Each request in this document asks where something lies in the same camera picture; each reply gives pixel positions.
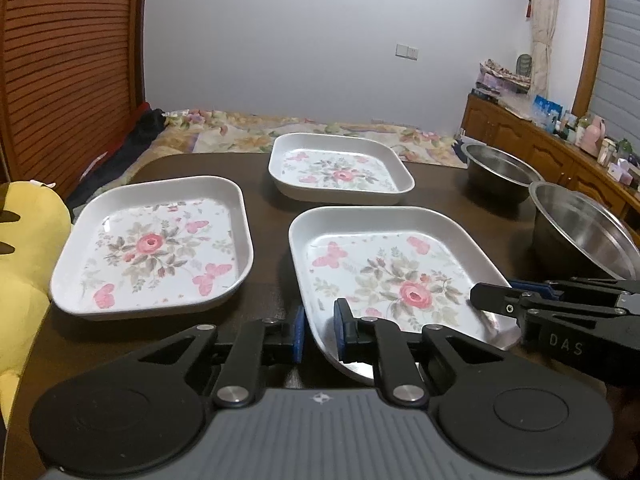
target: dark brown table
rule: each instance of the dark brown table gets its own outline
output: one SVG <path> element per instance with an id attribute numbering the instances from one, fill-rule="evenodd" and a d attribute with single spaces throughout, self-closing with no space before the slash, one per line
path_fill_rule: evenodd
<path id="1" fill-rule="evenodd" d="M 247 320 L 283 317 L 300 305 L 287 232 L 297 215 L 318 204 L 296 202 L 281 195 L 267 171 L 268 161 L 269 155 L 253 153 L 173 155 L 140 170 L 134 182 L 218 175 L 238 183 L 244 193 L 254 242 L 253 269 L 229 301 L 200 314 L 91 322 L 50 308 L 31 350 L 14 405 L 3 478 L 33 480 L 44 472 L 29 436 L 28 421 L 34 402 L 54 384 L 198 323 L 213 323 L 221 333 L 232 333 Z M 535 208 L 529 200 L 517 208 L 504 208 L 470 192 L 465 170 L 427 164 L 407 167 L 416 185 L 405 204 L 434 209 L 454 219 L 505 277 L 544 279 L 530 249 Z M 307 330 L 303 364 L 276 368 L 270 383 L 289 387 L 355 386 L 325 360 L 312 339 Z"/>

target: folded floral cloth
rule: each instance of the folded floral cloth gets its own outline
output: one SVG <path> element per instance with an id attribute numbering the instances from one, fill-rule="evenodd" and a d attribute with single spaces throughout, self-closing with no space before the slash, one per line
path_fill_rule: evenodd
<path id="1" fill-rule="evenodd" d="M 119 178 L 102 186 L 92 198 L 124 186 L 143 167 L 175 153 L 270 153 L 283 134 L 305 132 L 377 140 L 402 160 L 465 168 L 453 150 L 455 140 L 394 124 L 317 123 L 296 117 L 269 117 L 209 110 L 167 113 L 165 129 L 148 150 Z"/>

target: white tray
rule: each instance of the white tray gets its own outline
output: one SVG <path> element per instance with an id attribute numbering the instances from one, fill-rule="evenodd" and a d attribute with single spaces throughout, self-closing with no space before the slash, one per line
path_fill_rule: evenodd
<path id="1" fill-rule="evenodd" d="M 400 206 L 319 207 L 292 222 L 289 245 L 316 343 L 338 370 L 356 380 L 370 382 L 372 368 L 338 361 L 337 298 L 347 298 L 355 317 L 391 319 L 406 332 L 438 323 L 501 349 L 520 337 L 514 319 L 469 304 L 476 283 L 509 283 L 467 232 L 441 213 Z"/>
<path id="2" fill-rule="evenodd" d="M 384 144 L 323 134 L 278 137 L 269 173 L 282 194 L 304 202 L 393 205 L 415 185 Z"/>
<path id="3" fill-rule="evenodd" d="M 51 294 L 62 310 L 94 320 L 200 312 L 225 301 L 253 262 L 235 183 L 192 176 L 133 184 L 84 208 Z"/>

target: curtain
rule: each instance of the curtain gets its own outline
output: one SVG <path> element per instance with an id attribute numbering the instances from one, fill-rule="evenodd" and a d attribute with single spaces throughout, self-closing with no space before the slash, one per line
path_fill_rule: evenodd
<path id="1" fill-rule="evenodd" d="M 531 0 L 533 69 L 529 95 L 546 97 L 551 44 L 556 31 L 558 0 Z"/>

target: floral pattern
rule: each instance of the floral pattern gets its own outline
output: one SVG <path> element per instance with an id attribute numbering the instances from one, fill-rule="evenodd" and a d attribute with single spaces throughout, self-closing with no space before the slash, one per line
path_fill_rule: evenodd
<path id="1" fill-rule="evenodd" d="M 319 150 L 293 150 L 286 153 L 281 179 L 305 187 L 398 190 L 385 165 L 376 158 Z"/>
<path id="2" fill-rule="evenodd" d="M 321 237 L 308 247 L 318 309 L 345 297 L 354 316 L 390 319 L 408 332 L 439 323 L 470 335 L 484 325 L 467 299 L 472 282 L 452 254 L 420 233 Z"/>
<path id="3" fill-rule="evenodd" d="M 81 280 L 87 307 L 109 309 L 118 298 L 140 307 L 209 297 L 237 277 L 228 210 L 213 200 L 120 211 L 105 219 L 93 244 Z"/>
<path id="4" fill-rule="evenodd" d="M 182 110 L 166 114 L 165 129 L 146 152 L 118 179 L 101 187 L 92 198 L 128 184 L 143 167 L 177 153 L 271 153 L 283 134 L 306 132 L 361 137 L 381 142 L 402 160 L 464 168 L 453 151 L 452 137 L 394 124 L 318 123 L 296 117 L 254 116 L 211 110 Z"/>

